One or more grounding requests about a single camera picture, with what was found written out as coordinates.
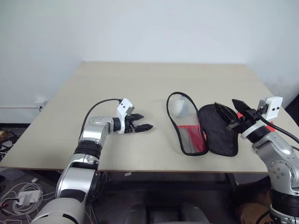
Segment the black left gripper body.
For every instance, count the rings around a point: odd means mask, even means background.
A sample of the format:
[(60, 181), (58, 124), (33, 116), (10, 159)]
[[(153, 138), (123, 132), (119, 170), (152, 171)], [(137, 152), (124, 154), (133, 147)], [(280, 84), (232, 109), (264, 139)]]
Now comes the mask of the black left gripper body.
[(125, 130), (124, 130), (124, 133), (135, 132), (134, 122), (137, 120), (137, 118), (138, 118), (137, 113), (133, 113), (133, 114), (127, 115), (125, 117)]

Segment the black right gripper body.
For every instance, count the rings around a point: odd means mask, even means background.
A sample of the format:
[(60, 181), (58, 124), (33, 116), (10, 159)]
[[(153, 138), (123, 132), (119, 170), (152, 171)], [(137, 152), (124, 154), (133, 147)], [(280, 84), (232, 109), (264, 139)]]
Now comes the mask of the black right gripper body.
[(242, 115), (239, 118), (241, 123), (245, 123), (246, 121), (256, 122), (261, 117), (261, 112), (256, 109), (252, 109), (250, 107), (241, 107), (238, 109), (238, 112)]

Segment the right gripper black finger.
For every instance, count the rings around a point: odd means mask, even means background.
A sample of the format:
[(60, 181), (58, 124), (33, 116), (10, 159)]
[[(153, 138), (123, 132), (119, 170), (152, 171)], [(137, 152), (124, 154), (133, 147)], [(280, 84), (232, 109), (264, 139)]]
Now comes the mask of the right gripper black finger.
[(219, 104), (217, 102), (214, 103), (214, 106), (218, 115), (225, 121), (227, 125), (231, 125), (239, 122), (237, 113), (233, 111), (231, 108)]
[(250, 110), (252, 110), (244, 101), (238, 100), (238, 99), (232, 99), (233, 105), (235, 109), (239, 113), (246, 113)]

